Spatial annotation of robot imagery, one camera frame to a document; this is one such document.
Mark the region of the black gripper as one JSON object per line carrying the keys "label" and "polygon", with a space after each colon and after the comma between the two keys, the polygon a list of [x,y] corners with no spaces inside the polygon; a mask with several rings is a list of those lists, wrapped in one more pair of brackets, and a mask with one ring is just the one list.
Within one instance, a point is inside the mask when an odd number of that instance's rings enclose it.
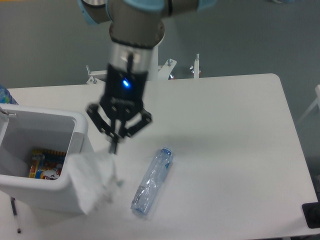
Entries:
{"label": "black gripper", "polygon": [[[143,103],[144,89],[148,72],[126,72],[113,67],[107,67],[104,94],[98,103],[90,103],[86,113],[97,130],[110,138],[109,153],[117,153],[118,144],[124,138],[131,138],[144,127],[152,123],[152,114],[145,109]],[[112,120],[121,121],[118,133],[115,125],[110,126],[99,114],[102,107],[106,116]],[[134,125],[126,127],[127,121],[140,114],[140,120]]]}

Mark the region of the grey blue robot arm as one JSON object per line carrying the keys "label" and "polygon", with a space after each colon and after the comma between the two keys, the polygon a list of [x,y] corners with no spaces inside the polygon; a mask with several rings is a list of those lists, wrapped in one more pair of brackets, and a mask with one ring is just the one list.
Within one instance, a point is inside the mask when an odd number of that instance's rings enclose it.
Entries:
{"label": "grey blue robot arm", "polygon": [[152,52],[164,35],[163,18],[201,11],[213,0],[80,0],[80,11],[90,25],[110,22],[111,58],[104,93],[87,107],[96,128],[110,138],[110,153],[118,143],[152,122],[143,95]]}

